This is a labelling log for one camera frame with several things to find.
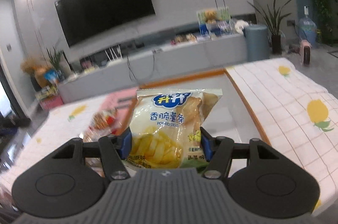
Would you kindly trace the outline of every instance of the snack bag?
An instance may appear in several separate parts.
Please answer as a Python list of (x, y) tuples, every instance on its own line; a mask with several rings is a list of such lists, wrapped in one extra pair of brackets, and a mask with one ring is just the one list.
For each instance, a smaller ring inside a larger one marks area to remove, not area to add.
[(146, 168), (203, 168), (200, 126), (222, 90), (138, 90), (128, 161)]

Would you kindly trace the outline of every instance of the blue trash can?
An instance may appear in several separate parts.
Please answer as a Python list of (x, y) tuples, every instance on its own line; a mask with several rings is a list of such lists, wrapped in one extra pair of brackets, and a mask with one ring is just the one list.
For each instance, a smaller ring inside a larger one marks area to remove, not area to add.
[(248, 61), (270, 58), (268, 27), (266, 25), (250, 25), (243, 30), (248, 50)]

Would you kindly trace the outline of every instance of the screw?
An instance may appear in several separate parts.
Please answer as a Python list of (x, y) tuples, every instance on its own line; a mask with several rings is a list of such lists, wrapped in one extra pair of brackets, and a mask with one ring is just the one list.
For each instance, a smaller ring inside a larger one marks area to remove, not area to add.
[(208, 179), (218, 179), (221, 177), (221, 173), (219, 171), (216, 170), (210, 170), (210, 171), (206, 171), (204, 173), (204, 177), (208, 178)]
[(128, 177), (128, 174), (125, 171), (116, 171), (116, 172), (112, 173), (111, 177), (114, 180), (123, 180), (123, 179), (126, 179)]

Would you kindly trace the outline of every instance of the television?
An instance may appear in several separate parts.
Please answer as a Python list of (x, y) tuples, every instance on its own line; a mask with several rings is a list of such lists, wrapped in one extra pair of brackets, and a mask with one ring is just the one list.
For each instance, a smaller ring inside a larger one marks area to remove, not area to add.
[(58, 0), (55, 7), (69, 47), (118, 25), (155, 14), (151, 0)]

